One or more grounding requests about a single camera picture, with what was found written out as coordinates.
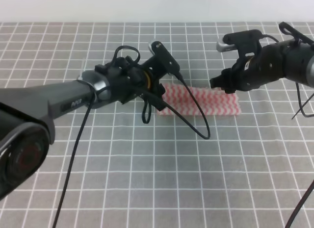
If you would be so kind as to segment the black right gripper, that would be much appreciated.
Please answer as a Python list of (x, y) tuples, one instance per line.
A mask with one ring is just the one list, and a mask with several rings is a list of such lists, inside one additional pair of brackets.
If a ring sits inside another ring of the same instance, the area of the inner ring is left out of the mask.
[(281, 78), (290, 78), (287, 64), (290, 43), (273, 43), (264, 47), (260, 43), (231, 46), (238, 51), (238, 59), (232, 67), (210, 80), (211, 88), (221, 88), (231, 94), (255, 90)]

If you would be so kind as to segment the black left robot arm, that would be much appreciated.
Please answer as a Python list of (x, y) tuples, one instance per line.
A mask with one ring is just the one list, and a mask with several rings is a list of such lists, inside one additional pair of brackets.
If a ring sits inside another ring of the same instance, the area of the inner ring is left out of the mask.
[(142, 64), (114, 57), (78, 79), (0, 91), (0, 196), (6, 197), (44, 162), (55, 140), (55, 119), (84, 105), (96, 109), (135, 97), (133, 86), (153, 89), (166, 60), (154, 55)]

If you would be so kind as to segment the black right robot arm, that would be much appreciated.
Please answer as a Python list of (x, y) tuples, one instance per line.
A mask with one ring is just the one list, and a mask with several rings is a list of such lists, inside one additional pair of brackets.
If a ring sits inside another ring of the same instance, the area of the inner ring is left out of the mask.
[(288, 40), (264, 46), (259, 54), (239, 58), (212, 78), (210, 87), (230, 94), (255, 90), (282, 78), (314, 86), (314, 50), (310, 45)]

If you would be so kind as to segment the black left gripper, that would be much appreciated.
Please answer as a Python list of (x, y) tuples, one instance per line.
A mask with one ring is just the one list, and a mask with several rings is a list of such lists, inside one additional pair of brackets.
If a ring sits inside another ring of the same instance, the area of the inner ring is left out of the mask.
[(162, 95), (165, 88), (159, 80), (165, 76), (165, 70), (152, 56), (143, 64), (132, 60), (130, 56), (114, 57), (105, 65), (96, 65), (95, 72), (105, 79), (106, 87), (97, 90), (95, 108), (119, 101), (125, 104), (141, 97), (150, 106), (164, 109)]

